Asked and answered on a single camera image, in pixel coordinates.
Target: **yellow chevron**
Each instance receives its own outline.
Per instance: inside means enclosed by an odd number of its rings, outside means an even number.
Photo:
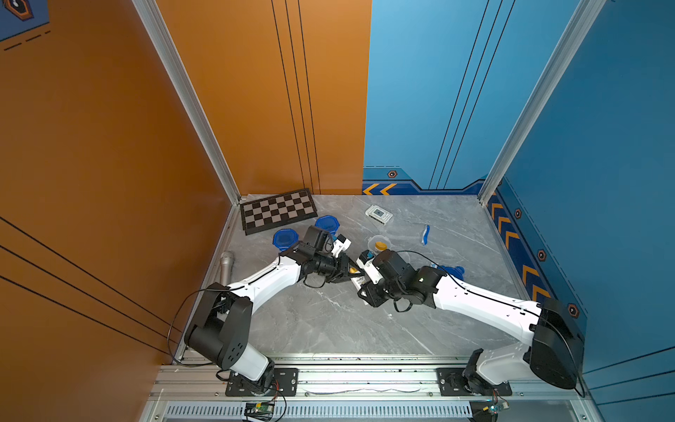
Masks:
[[[511,222],[511,220],[509,220],[509,219],[506,218],[506,217],[500,217],[500,218],[499,218],[499,229],[498,229],[498,230],[499,230],[499,234],[502,234],[502,223],[510,223],[510,222]]]
[[[366,190],[363,191],[366,195],[372,195],[371,194],[371,189],[379,185],[379,183],[373,183],[371,184]]]
[[[525,281],[526,277],[527,277],[527,273],[534,274],[537,277],[539,277],[539,273],[537,272],[536,269],[530,268],[527,265],[523,265],[522,266],[522,283],[523,284],[527,284],[527,282]]]
[[[537,302],[537,293],[541,293],[548,298],[551,297],[551,295],[541,287],[532,286],[532,300],[535,302]]]
[[[393,188],[394,186],[396,186],[396,183],[392,183],[392,184],[390,184],[389,186],[387,186],[386,188],[384,188],[383,190],[380,190],[380,193],[381,193],[382,195],[388,195],[389,192],[387,192],[387,191],[388,191],[389,189]]]
[[[520,239],[520,236],[518,235],[518,233],[509,232],[508,230],[506,231],[506,241],[505,241],[505,243],[506,243],[506,249],[507,250],[508,250],[508,240],[510,238]]]
[[[497,203],[492,204],[492,220],[495,219],[495,208],[504,208],[504,206]]]

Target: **blue container lid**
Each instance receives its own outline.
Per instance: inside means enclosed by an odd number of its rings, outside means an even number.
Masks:
[[[464,281],[464,267],[445,267],[441,265],[441,268],[444,269],[448,274]]]
[[[298,233],[293,229],[281,229],[278,232],[274,233],[274,239],[272,244],[279,248],[281,252],[293,246],[295,242],[298,241],[300,237]]]
[[[330,232],[330,234],[333,235],[340,228],[340,222],[338,221],[337,218],[333,217],[332,215],[324,215],[323,217],[318,218],[317,222],[314,223],[314,225],[320,229],[324,229],[325,231]]]

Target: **checkered board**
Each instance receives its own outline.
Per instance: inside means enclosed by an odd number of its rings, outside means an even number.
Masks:
[[[307,189],[243,203],[240,207],[246,235],[317,216],[317,208]]]

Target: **marble floor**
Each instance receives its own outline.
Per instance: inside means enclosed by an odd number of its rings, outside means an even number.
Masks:
[[[249,195],[248,200],[265,195]],[[338,234],[352,241],[348,254],[356,259],[371,236],[383,234],[394,250],[417,250],[441,265],[465,268],[464,279],[476,286],[520,297],[489,217],[475,196],[345,196],[314,195],[319,217],[333,215]],[[382,226],[365,215],[372,204],[392,212]],[[293,223],[300,238],[316,219]],[[429,243],[420,242],[425,225]],[[232,280],[241,280],[272,262],[276,230],[245,236],[240,224],[229,245],[235,254]],[[410,264],[427,265],[418,255]],[[307,279],[318,286],[323,278]],[[423,305],[396,313],[392,301],[379,308],[366,305],[353,284],[326,284],[311,289],[286,288],[253,315],[249,342],[263,353],[385,353],[468,356],[477,348],[498,348],[515,339],[459,313]]]

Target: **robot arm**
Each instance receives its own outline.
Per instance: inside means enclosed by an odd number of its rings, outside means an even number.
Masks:
[[[185,331],[185,343],[222,369],[231,369],[263,393],[272,383],[274,362],[248,343],[252,314],[284,288],[318,273],[326,282],[348,281],[352,265],[344,252],[351,242],[334,240],[311,226],[302,242],[279,254],[272,264],[240,282],[214,283],[204,292]]]
[[[353,262],[345,253],[349,246],[344,236],[333,240],[312,226],[302,242],[252,276],[226,287],[212,284],[188,324],[186,344],[222,369],[243,375],[252,391],[267,391],[274,362],[248,343],[251,315],[284,288],[318,273],[326,282],[352,280],[360,288],[358,296],[373,307],[407,299],[408,308],[427,305],[459,312],[515,337],[514,345],[473,352],[463,376],[474,394],[489,395],[496,389],[506,395],[508,380],[534,375],[557,387],[576,386],[583,337],[560,302],[549,300],[542,306],[471,286],[442,269],[415,270],[391,250],[374,258],[365,251]]]
[[[472,286],[445,270],[413,269],[398,253],[385,250],[357,260],[371,279],[359,297],[378,307],[387,299],[407,299],[412,305],[455,311],[478,319],[515,337],[519,343],[497,350],[473,352],[464,370],[467,389],[489,395],[496,389],[510,394],[508,380],[534,378],[556,387],[576,386],[584,340],[565,306],[549,299],[539,304]]]

